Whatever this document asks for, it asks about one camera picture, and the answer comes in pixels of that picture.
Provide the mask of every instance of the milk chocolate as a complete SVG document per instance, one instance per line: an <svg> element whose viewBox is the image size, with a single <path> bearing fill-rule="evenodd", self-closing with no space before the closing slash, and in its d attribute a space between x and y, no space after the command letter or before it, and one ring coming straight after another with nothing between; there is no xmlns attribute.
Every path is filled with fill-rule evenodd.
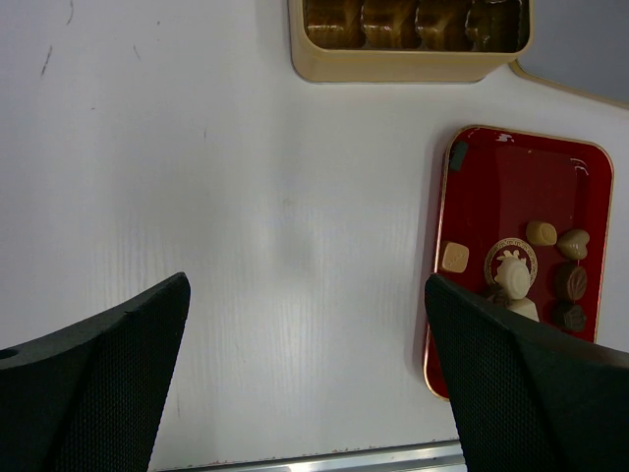
<svg viewBox="0 0 629 472"><path fill-rule="evenodd" d="M583 298L588 287L588 274L580 265L562 264L554 278L554 290L557 298L567 302L576 302Z"/></svg>
<svg viewBox="0 0 629 472"><path fill-rule="evenodd" d="M527 224L527 239L534 246L554 246L557 244L557 230L550 223L531 221Z"/></svg>
<svg viewBox="0 0 629 472"><path fill-rule="evenodd" d="M557 241L557 248L566 258L580 261L588 256L590 235L583 229L572 229Z"/></svg>
<svg viewBox="0 0 629 472"><path fill-rule="evenodd" d="M362 27L367 41L381 49L414 49L421 41L415 34L416 0L365 0Z"/></svg>
<svg viewBox="0 0 629 472"><path fill-rule="evenodd" d="M415 27L428 49L469 51L472 42L465 33L472 0L420 0Z"/></svg>
<svg viewBox="0 0 629 472"><path fill-rule="evenodd" d="M308 0L308 38L326 49L362 47L365 35L361 30L361 8L361 0Z"/></svg>
<svg viewBox="0 0 629 472"><path fill-rule="evenodd" d="M466 23L468 38L481 52L515 52L521 9L519 0L474 2Z"/></svg>

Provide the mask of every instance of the heart-shaped chocolate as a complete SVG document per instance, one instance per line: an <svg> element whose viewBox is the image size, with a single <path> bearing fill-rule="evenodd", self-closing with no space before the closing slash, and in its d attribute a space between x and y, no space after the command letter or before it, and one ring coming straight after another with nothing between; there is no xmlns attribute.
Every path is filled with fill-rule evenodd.
<svg viewBox="0 0 629 472"><path fill-rule="evenodd" d="M588 256L590 235L583 229L571 229L557 241L557 248L566 258L580 261Z"/></svg>

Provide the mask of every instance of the caramel chocolate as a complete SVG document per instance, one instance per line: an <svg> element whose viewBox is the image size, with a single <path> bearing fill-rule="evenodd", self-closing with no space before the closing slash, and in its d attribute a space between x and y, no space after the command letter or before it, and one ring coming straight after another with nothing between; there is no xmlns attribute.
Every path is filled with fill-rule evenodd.
<svg viewBox="0 0 629 472"><path fill-rule="evenodd" d="M527 224L527 239L534 246L554 246L557 244L557 230L550 223L531 221Z"/></svg>
<svg viewBox="0 0 629 472"><path fill-rule="evenodd" d="M466 22L468 38L481 52L515 52L520 41L520 0L476 1Z"/></svg>
<svg viewBox="0 0 629 472"><path fill-rule="evenodd" d="M470 250L458 243L445 242L441 249L441 269L446 272L462 273L468 266Z"/></svg>
<svg viewBox="0 0 629 472"><path fill-rule="evenodd" d="M373 47L414 49L421 41L415 34L416 0L365 0L362 26Z"/></svg>
<svg viewBox="0 0 629 472"><path fill-rule="evenodd" d="M572 229L559 238L557 248L566 258L580 261L588 256L590 235L583 229Z"/></svg>
<svg viewBox="0 0 629 472"><path fill-rule="evenodd" d="M361 7L361 0L308 0L308 38L326 49L362 47L365 35L361 30Z"/></svg>
<svg viewBox="0 0 629 472"><path fill-rule="evenodd" d="M415 28L428 49L469 51L465 23L472 0L420 0Z"/></svg>

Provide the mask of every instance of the white chocolate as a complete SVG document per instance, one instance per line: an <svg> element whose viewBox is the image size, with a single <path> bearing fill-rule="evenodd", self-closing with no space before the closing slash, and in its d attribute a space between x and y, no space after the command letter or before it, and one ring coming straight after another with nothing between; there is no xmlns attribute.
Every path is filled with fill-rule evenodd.
<svg viewBox="0 0 629 472"><path fill-rule="evenodd" d="M468 266L470 250L458 243L446 242L441 250L440 267L447 272L463 273Z"/></svg>
<svg viewBox="0 0 629 472"><path fill-rule="evenodd" d="M538 317L538 308L528 298L523 298L522 300L516 300L509 306L509 310L513 313L517 313L518 315L522 315L529 320L533 320L534 322L539 322L540 317Z"/></svg>
<svg viewBox="0 0 629 472"><path fill-rule="evenodd" d="M495 281L504 288L511 300L521 300L531 288L531 273L518 258L504 258Z"/></svg>

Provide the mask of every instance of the scratch mark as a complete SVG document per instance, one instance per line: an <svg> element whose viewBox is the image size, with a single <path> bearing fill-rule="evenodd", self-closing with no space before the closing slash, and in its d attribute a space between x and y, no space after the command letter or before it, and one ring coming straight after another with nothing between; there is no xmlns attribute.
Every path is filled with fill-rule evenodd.
<svg viewBox="0 0 629 472"><path fill-rule="evenodd" d="M75 2L74 0L70 0L70 18L68 19L68 23L66 23L66 26L70 24L74 16L75 16Z"/></svg>
<svg viewBox="0 0 629 472"><path fill-rule="evenodd" d="M40 76L43 77L44 73L46 72L46 67L48 67L48 61L50 60L50 55L52 54L52 46L50 46L50 49L48 49L48 55L46 56L46 62L43 63L43 67L41 68L41 74Z"/></svg>

